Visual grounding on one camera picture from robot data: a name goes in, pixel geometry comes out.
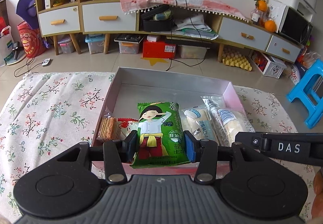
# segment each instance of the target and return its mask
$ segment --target red shoe box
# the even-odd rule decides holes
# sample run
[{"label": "red shoe box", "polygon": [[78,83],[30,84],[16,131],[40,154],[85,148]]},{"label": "red shoe box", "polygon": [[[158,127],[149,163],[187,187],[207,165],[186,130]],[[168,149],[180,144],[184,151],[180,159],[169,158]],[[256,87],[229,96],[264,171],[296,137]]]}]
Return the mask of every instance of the red shoe box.
[{"label": "red shoe box", "polygon": [[143,41],[143,57],[147,58],[174,58],[176,45],[166,44],[163,40],[150,42]]}]

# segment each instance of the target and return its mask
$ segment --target yellow egg carton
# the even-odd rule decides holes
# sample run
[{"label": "yellow egg carton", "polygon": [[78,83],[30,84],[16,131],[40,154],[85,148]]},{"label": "yellow egg carton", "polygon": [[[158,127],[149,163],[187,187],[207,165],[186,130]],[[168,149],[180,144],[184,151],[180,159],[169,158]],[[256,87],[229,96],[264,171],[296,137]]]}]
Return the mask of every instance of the yellow egg carton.
[{"label": "yellow egg carton", "polygon": [[245,56],[241,55],[236,50],[225,48],[222,54],[222,63],[228,66],[240,67],[244,70],[251,71],[252,66]]}]

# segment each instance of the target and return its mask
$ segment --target open box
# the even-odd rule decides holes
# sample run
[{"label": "open box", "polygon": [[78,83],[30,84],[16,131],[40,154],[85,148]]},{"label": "open box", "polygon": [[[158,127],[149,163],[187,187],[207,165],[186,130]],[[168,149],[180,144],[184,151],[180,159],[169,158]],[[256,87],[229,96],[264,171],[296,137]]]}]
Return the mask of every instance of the open box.
[{"label": "open box", "polygon": [[[179,74],[136,68],[119,67],[96,124],[92,146],[100,146],[97,135],[106,109],[115,117],[139,118],[138,103],[176,102],[179,109],[203,105],[201,96],[223,95],[228,108],[246,115],[243,105],[230,81],[196,75]],[[104,169],[102,161],[94,161],[94,166]],[[125,173],[129,175],[191,175],[194,176],[198,163],[177,166],[133,169],[130,164],[123,163]],[[217,175],[228,173],[227,163],[218,162]]]}]

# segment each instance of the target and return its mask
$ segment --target green snack bag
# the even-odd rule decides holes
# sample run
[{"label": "green snack bag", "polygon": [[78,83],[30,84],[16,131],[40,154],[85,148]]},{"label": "green snack bag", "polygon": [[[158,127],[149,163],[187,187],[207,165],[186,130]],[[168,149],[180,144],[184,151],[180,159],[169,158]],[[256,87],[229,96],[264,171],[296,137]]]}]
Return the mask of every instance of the green snack bag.
[{"label": "green snack bag", "polygon": [[133,168],[189,163],[178,103],[138,103],[139,150]]}]

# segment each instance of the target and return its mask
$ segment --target red pants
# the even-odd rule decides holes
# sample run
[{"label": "red pants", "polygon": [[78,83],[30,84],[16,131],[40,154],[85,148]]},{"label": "red pants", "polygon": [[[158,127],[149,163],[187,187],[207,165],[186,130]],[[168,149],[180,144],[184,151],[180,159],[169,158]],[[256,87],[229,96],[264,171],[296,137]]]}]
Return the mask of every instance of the red pants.
[{"label": "red pants", "polygon": [[148,159],[150,156],[162,156],[162,139],[160,137],[156,137],[157,147],[147,147],[148,137],[143,138],[143,142],[139,147],[138,158],[139,159]]}]

